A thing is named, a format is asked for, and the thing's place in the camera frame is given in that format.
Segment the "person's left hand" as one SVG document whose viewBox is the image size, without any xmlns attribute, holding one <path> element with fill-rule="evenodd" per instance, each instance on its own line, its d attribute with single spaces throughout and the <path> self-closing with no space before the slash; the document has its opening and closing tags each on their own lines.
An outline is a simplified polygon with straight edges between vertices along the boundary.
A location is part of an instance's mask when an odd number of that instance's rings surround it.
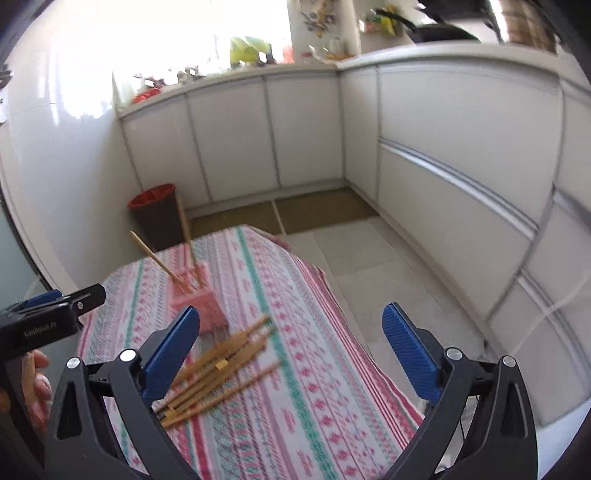
<svg viewBox="0 0 591 480">
<path fill-rule="evenodd" d="M 50 360 L 35 349 L 22 359 L 10 361 L 6 367 L 7 380 L 1 382 L 1 413 L 8 414 L 13 405 L 23 405 L 32 426 L 41 433 L 47 431 L 52 403 L 52 387 L 43 370 Z"/>
</svg>

